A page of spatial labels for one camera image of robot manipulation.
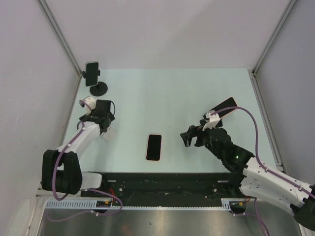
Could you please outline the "white phone stand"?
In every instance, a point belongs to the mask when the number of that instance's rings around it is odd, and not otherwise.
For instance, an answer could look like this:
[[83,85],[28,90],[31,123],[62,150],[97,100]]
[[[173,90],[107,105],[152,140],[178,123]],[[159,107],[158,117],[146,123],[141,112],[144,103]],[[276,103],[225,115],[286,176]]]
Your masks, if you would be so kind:
[[117,132],[110,126],[107,128],[106,132],[101,133],[100,136],[105,141],[110,142],[117,136]]

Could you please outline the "pink case phone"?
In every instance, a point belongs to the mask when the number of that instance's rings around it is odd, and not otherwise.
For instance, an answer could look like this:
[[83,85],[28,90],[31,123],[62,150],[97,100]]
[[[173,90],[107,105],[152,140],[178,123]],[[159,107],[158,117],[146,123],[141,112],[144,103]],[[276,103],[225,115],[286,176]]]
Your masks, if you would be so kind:
[[150,134],[148,136],[146,160],[160,161],[162,136],[160,134]]
[[224,110],[224,108],[229,108],[229,107],[237,107],[237,103],[233,97],[229,97],[220,104],[216,105],[215,107],[211,108],[210,111],[217,112],[220,118],[223,118],[227,116],[228,114],[232,113],[235,109],[229,109],[229,110]]

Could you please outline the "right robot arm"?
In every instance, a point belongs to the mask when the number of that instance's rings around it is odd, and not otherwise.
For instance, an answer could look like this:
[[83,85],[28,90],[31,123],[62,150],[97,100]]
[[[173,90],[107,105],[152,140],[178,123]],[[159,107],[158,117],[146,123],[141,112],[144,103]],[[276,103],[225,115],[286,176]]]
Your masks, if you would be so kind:
[[241,194],[258,198],[277,206],[293,216],[296,222],[313,231],[315,229],[315,187],[294,179],[259,161],[253,153],[237,146],[223,128],[190,126],[180,134],[189,147],[196,138],[196,147],[205,147],[231,173],[240,175],[227,185],[232,197]]

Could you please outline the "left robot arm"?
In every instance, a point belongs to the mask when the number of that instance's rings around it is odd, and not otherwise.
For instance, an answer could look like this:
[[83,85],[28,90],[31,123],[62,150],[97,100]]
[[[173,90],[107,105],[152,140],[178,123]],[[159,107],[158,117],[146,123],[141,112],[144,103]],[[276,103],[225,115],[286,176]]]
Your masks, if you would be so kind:
[[100,197],[109,190],[101,174],[81,171],[79,159],[98,137],[108,142],[115,138],[116,132],[111,127],[115,119],[115,111],[111,109],[116,108],[115,104],[91,96],[79,103],[87,112],[79,118],[75,135],[57,149],[48,149],[43,154],[41,186],[52,191],[58,201],[81,190],[91,189]]

